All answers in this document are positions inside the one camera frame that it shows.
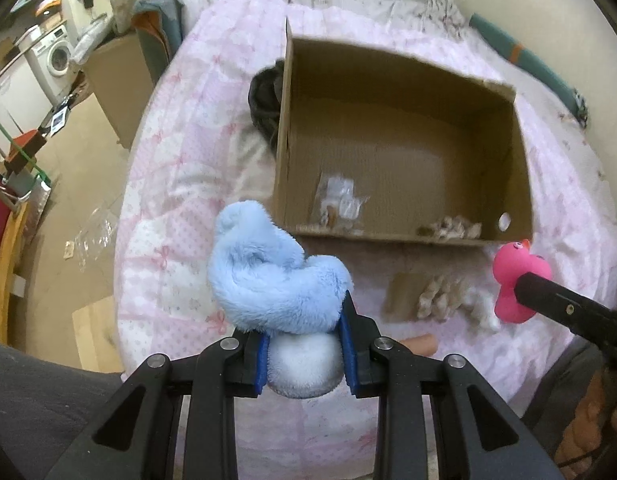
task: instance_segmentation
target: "green cord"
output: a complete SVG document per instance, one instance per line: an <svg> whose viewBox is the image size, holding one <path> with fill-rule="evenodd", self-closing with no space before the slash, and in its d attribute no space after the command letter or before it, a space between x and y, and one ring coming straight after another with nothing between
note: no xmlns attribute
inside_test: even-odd
<svg viewBox="0 0 617 480"><path fill-rule="evenodd" d="M28 156L28 154L19 146L19 144L17 144L14 140L13 137L11 137L8 132L4 129L4 127L2 126L2 123L0 122L0 131L4 134L4 136L8 139L8 141L11 143L12 146L15 146L15 149L20 152L20 155L23 156L24 160L26 160L26 162L30 162L32 164L32 166L37 170L39 177L44 181L44 183L50 187L50 178L48 178L48 175L46 173L44 173L42 171L42 169L31 160L31 157Z"/></svg>

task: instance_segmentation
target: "pink rubber duck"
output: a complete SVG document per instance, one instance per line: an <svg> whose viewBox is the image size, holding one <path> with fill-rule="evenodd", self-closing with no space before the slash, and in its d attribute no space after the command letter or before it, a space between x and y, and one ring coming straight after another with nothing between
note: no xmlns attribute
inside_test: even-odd
<svg viewBox="0 0 617 480"><path fill-rule="evenodd" d="M504 245L493 260L493 276L502 285L495 301L495 315L507 323L524 323L534 316L535 311L517 302L513 287L518 278L527 272L550 280L553 276L549 263L541 256L529 251L528 240Z"/></svg>

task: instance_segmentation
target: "washing machine door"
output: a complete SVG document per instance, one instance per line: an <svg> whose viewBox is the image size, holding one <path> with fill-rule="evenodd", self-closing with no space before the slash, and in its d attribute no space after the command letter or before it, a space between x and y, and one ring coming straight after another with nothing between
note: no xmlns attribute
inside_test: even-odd
<svg viewBox="0 0 617 480"><path fill-rule="evenodd" d="M53 77L63 77L68 72L68 60L71 56L71 45L67 40L53 43L48 50L47 68Z"/></svg>

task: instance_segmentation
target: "bed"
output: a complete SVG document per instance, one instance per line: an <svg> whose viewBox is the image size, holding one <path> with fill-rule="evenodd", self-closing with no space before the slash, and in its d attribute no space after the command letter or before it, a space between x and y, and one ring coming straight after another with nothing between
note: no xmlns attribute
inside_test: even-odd
<svg viewBox="0 0 617 480"><path fill-rule="evenodd" d="M287 17L297 34L389 48L515 86L535 209L534 252L550 261L557 282L617 304L615 210L595 153L559 99L499 58L452 1L218 0L200 11L161 77L132 149L114 265L127 372L154 352L171 359L198 353L232 329L211 298L206 260L224 205L271 199L274 159L250 121L246 96L253 75L283 56ZM345 262L358 311L374 317L382 333L397 339L434 333L436 357L465 355L518 414L572 339L540 316L496 333L462 314L445 323L382 319L380 306L397 272L435 268L494 293L490 250L301 242L309 253ZM353 399L345 384L311 400L269 390L257 400L238 399L240 478L367 474L376 420L376 401Z"/></svg>

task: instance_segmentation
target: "washing machine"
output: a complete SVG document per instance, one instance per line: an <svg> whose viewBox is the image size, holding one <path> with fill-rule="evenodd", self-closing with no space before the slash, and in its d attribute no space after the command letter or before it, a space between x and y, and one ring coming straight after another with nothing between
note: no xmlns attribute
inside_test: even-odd
<svg viewBox="0 0 617 480"><path fill-rule="evenodd" d="M53 105L62 102L77 73L68 66L73 46L64 25L53 29L38 40L26 53L26 59L40 87Z"/></svg>

